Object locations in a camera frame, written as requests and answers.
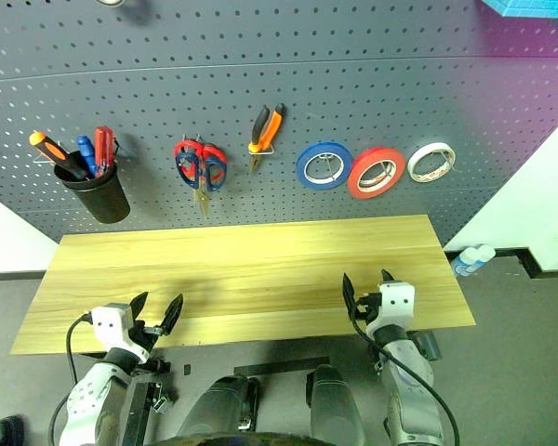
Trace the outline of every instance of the blue object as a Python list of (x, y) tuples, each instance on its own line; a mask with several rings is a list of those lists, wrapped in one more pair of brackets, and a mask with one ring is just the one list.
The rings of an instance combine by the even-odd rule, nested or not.
[[(341, 160), (338, 172), (326, 178), (309, 176), (306, 172), (308, 165), (312, 159), (318, 158), (323, 154), (337, 156)], [(296, 174), (298, 175), (299, 182), (307, 188), (314, 190), (333, 189), (347, 179), (352, 170), (352, 162), (352, 155), (340, 144), (336, 142), (319, 142), (318, 144), (311, 145), (301, 153), (296, 161)]]
[(480, 253), (473, 247), (465, 248), (455, 257), (450, 266), (456, 276), (469, 276), (472, 272), (468, 270), (480, 258)]
[[(184, 164), (189, 164), (193, 166), (191, 171), (194, 171), (194, 179), (188, 178), (188, 176), (182, 170)], [(213, 183), (213, 176), (211, 175), (211, 167), (218, 166), (222, 171), (223, 175), (217, 183)], [(207, 190), (215, 191), (221, 189), (223, 183), (225, 182), (225, 177), (227, 176), (227, 165), (220, 160), (217, 156), (207, 155), (205, 158), (205, 165), (200, 165), (199, 157), (196, 153), (190, 153), (186, 151), (179, 151), (176, 155), (176, 167), (178, 168), (179, 175), (182, 177), (184, 182), (193, 189), (198, 189), (199, 178), (204, 175), (206, 180)]]
[(484, 0), (503, 17), (558, 19), (558, 0)]
[(95, 149), (93, 148), (93, 144), (91, 144), (91, 140), (88, 137), (81, 135), (80, 137), (76, 137), (76, 145), (81, 151), (83, 158), (85, 158), (86, 166), (89, 168), (89, 172), (91, 172), (94, 177), (97, 173), (97, 165), (95, 164)]

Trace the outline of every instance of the blue tape roll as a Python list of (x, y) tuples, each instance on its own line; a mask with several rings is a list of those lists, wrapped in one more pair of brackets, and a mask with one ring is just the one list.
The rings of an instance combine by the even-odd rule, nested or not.
[[(310, 177), (306, 168), (313, 158), (322, 154), (330, 154), (340, 159), (340, 167), (333, 177), (327, 178), (313, 178)], [(318, 144), (311, 145), (308, 149), (303, 151), (296, 161), (296, 174), (298, 175), (299, 182), (307, 188), (314, 190), (327, 190), (336, 188), (342, 184), (352, 170), (352, 155), (343, 146), (336, 142), (319, 142)]]

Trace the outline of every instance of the tape roll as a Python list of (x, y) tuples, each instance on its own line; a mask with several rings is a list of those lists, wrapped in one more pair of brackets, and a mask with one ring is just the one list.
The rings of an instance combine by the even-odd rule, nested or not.
[[(370, 169), (378, 165), (382, 167), (381, 172), (375, 177), (364, 179)], [(374, 147), (363, 151), (353, 162), (347, 188), (355, 198), (376, 197), (394, 186), (404, 170), (405, 158), (401, 152)]]
[[(441, 153), (445, 161), (440, 165), (440, 167), (432, 170), (428, 174), (416, 174), (414, 170), (419, 161), (423, 157), (433, 153)], [(435, 179), (446, 175), (448, 171), (453, 168), (456, 159), (457, 155), (455, 154), (455, 151), (453, 151), (448, 144), (445, 144), (444, 142), (433, 142), (432, 144), (428, 144), (427, 146), (418, 149), (418, 151), (411, 155), (409, 163), (407, 163), (407, 172), (409, 172), (411, 179), (414, 181), (417, 181), (418, 183), (429, 183), (430, 181), (434, 181)]]
[[(333, 169), (331, 161), (337, 159), (339, 167)], [(313, 177), (308, 169), (312, 162), (327, 163), (326, 177)], [(352, 155), (336, 142), (319, 142), (303, 151), (296, 161), (296, 174), (299, 182), (314, 190), (327, 190), (342, 184), (352, 169)]]

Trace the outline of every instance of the wooden table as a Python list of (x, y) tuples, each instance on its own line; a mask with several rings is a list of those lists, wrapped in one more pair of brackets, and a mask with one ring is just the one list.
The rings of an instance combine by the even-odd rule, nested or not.
[[(376, 291), (381, 268), (416, 286), (413, 328), (475, 324), (427, 216), (113, 232), (62, 238), (12, 353), (62, 353), (83, 311), (143, 291), (150, 325), (184, 293), (158, 347), (347, 335), (343, 272), (360, 295)], [(79, 325), (73, 351), (99, 350)]]

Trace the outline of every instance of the pliers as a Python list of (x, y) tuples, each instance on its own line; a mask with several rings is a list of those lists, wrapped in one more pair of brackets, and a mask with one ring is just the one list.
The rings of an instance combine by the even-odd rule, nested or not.
[(271, 112), (266, 105), (262, 106), (259, 117), (252, 127), (252, 141), (248, 144), (248, 153), (250, 153), (250, 173), (254, 173), (261, 161), (261, 155), (273, 153), (272, 139), (275, 137), (281, 122), (286, 114), (286, 106), (278, 104), (272, 113), (271, 120), (269, 115)]

